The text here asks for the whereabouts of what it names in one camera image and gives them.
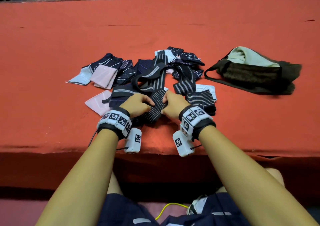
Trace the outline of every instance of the pile of clothing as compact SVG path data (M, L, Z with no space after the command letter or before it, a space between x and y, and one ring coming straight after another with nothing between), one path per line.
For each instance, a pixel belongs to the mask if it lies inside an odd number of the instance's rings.
M174 84L177 94L185 96L190 104L202 107L208 114L215 115L214 86L195 83L203 75L199 66L204 66L204 63L194 53L174 47L155 51L153 59L139 59L134 66L130 59L123 60L107 53L98 61L82 67L80 74L68 82L87 85L92 81L94 86L106 89L85 102L101 116L119 107L135 93L149 96L155 106L134 120L135 126L140 126L156 122L161 117L161 110L166 106L162 99L168 90L164 83L166 74L177 79Z

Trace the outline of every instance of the shorts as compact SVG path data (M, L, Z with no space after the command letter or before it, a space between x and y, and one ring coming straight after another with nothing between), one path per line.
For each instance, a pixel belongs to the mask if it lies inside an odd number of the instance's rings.
M108 194L97 226L250 226L228 193L209 196L201 214L168 216L159 224L148 210L120 194Z

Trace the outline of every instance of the wristband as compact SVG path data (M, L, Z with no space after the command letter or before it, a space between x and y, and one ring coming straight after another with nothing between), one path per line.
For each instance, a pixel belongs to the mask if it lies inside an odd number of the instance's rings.
M199 134L206 126L216 126L212 117L200 107L187 106L179 114L180 130L187 139L199 139Z
M130 114L127 110L118 107L103 115L97 125L98 132L102 129L114 131L118 139L126 138L131 130Z

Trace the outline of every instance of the bag handle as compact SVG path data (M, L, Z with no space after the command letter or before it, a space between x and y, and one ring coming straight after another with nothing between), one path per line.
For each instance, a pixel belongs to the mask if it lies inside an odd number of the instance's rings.
M220 80L220 79L215 79L215 78L212 78L212 77L209 77L207 75L207 72L208 71L213 71L213 70L216 70L218 69L219 67L223 66L222 68L222 73L223 71L225 71L227 69L227 67L230 65L231 61L230 60L227 60L227 59L221 59L219 60L216 64L214 64L213 66L211 66L209 69L207 69L205 72L204 72L204 76L207 80L210 80L210 81L214 81L214 82L218 82L218 83L221 83L221 84L224 84L224 85L227 85L227 86L231 86L233 88L238 88L238 89L241 89L241 90L244 90L244 91L248 91L248 92L251 92L251 93L265 93L265 94L274 94L274 92L268 90L268 89L265 89L263 87L255 87L254 89L247 89L247 88L244 88L242 86L237 86L237 85L234 85L230 82L227 82L227 81L224 81L224 80Z

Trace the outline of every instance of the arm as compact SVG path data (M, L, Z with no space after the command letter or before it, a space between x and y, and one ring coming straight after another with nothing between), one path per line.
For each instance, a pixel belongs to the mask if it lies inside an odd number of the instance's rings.
M135 94L121 107L131 117L136 117L151 109L143 103L145 101L154 106L149 97ZM97 224L108 191L117 144L115 132L102 129L98 133L54 192L36 226Z
M171 118L189 105L181 96L167 91L162 110ZM318 225L298 201L262 166L228 140L214 126L199 134L219 178L251 225Z

